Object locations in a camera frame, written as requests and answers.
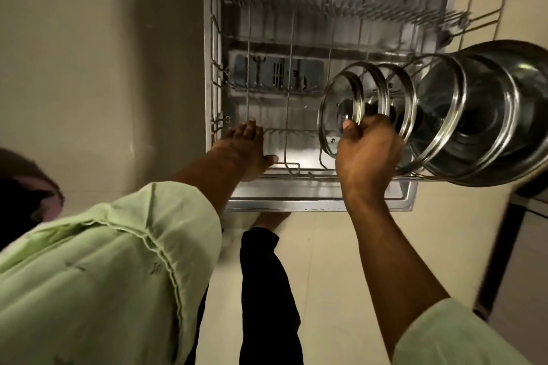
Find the open dishwasher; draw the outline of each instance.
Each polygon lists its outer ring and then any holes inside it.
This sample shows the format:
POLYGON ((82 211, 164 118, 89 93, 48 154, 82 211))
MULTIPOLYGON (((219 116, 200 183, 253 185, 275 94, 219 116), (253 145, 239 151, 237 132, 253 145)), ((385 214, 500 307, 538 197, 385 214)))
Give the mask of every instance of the open dishwasher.
MULTIPOLYGON (((345 210, 334 154, 326 153, 340 133, 322 130, 319 118, 329 82, 356 62, 402 66, 439 52, 470 25, 469 12, 452 6, 453 0, 204 0, 207 150, 229 127, 254 117, 265 130, 265 154, 279 157, 261 178, 241 183, 227 209, 345 210)), ((372 93, 368 104, 375 99, 372 93)), ((334 101, 336 121, 348 112, 346 100, 334 101)), ((391 210, 412 209, 416 179, 394 179, 385 194, 391 210)))

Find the beige floor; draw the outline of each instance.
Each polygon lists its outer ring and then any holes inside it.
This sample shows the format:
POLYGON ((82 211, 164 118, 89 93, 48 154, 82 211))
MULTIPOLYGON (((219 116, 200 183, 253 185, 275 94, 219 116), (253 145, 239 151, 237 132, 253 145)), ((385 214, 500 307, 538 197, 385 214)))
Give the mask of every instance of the beige floor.
MULTIPOLYGON (((544 0, 508 0, 500 38, 548 47, 544 0)), ((0 147, 56 179, 65 213, 163 179, 203 150, 201 0, 0 0, 0 147)), ((466 0, 457 0, 466 8, 466 0)), ((474 0, 481 15, 500 0, 474 0)), ((470 35, 465 45, 493 36, 470 35)), ((510 187, 422 184, 396 221, 443 285, 476 295, 510 187)), ((211 280, 200 364, 237 363, 239 237, 230 216, 211 280)), ((299 213, 277 252, 303 325, 307 363, 388 363, 345 213, 299 213)))

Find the light green shirt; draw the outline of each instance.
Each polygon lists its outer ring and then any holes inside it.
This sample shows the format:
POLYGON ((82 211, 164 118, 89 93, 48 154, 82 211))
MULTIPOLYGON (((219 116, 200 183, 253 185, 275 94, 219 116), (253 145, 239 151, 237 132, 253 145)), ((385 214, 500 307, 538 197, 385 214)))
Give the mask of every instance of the light green shirt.
MULTIPOLYGON (((213 206, 176 182, 39 226, 0 253, 0 364, 183 364, 220 247, 213 206)), ((394 353, 439 363, 527 362, 449 299, 394 353)))

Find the forearm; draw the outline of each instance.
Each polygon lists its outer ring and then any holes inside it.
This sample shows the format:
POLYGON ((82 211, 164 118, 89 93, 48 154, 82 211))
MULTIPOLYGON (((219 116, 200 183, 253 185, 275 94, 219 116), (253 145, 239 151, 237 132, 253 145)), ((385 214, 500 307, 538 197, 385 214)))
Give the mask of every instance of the forearm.
POLYGON ((394 222, 383 200, 347 200, 363 271, 388 355, 429 307, 449 297, 394 222))
POLYGON ((198 188, 221 215, 244 172, 245 167, 236 152, 231 149, 212 149, 171 180, 198 188))

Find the pant leg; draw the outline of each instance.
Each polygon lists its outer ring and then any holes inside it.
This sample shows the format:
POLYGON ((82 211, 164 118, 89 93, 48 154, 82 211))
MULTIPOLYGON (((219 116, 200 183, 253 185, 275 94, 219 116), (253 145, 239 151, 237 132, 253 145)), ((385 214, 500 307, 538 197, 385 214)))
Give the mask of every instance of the pant leg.
POLYGON ((274 249, 278 236, 265 228, 243 233, 243 343, 240 365, 302 364, 301 320, 287 274, 274 249))
POLYGON ((204 311, 206 310, 206 296, 209 286, 205 289, 204 297, 198 307, 198 316, 196 318, 196 334, 194 335, 194 345, 188 356, 186 357, 185 365, 194 365, 196 363, 196 348, 198 348, 198 337, 200 336, 200 325, 202 325, 202 319, 204 317, 204 311))

